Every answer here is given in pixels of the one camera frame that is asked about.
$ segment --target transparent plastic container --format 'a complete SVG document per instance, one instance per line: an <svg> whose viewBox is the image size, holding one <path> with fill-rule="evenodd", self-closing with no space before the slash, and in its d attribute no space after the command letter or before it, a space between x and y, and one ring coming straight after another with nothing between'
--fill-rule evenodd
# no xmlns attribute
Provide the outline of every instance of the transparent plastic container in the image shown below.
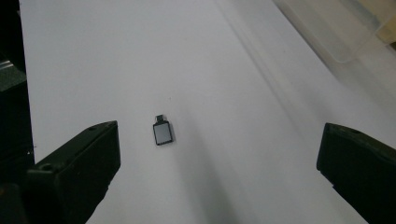
<svg viewBox="0 0 396 224"><path fill-rule="evenodd" d="M313 46L345 63L395 41L396 0L277 0Z"/></svg>

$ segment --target white table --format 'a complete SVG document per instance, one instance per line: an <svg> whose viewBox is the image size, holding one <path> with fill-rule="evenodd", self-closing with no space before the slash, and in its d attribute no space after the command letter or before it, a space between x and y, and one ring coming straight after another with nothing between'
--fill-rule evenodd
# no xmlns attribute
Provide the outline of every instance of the white table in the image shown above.
<svg viewBox="0 0 396 224"><path fill-rule="evenodd" d="M21 0L21 18L35 159L119 122L89 223L365 223L316 159L325 122L396 146L389 49L325 66L270 0Z"/></svg>

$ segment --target white surface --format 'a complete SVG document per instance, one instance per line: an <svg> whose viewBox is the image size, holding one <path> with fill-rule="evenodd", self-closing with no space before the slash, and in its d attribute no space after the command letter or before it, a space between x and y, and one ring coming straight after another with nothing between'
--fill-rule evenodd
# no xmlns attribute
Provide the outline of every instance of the white surface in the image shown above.
<svg viewBox="0 0 396 224"><path fill-rule="evenodd" d="M122 165L89 223L365 223L316 158L327 121L396 146L395 55L329 70L249 2L21 0L36 160L119 122ZM171 145L155 146L159 114Z"/></svg>

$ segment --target plastic bin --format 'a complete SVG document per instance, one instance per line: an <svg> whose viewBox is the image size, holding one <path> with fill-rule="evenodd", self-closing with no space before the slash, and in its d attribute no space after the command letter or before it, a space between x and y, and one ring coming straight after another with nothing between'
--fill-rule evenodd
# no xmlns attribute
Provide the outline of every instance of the plastic bin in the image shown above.
<svg viewBox="0 0 396 224"><path fill-rule="evenodd" d="M277 0L313 46L345 63L396 40L396 0Z"/></svg>

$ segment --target gray screen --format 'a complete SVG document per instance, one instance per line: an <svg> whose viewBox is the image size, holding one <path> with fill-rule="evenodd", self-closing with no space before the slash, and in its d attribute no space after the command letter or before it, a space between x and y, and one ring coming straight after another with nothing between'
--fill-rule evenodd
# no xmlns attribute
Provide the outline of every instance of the gray screen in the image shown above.
<svg viewBox="0 0 396 224"><path fill-rule="evenodd" d="M161 124L154 126L155 138L157 139L157 144L171 141L171 133L169 131L169 124Z"/></svg>

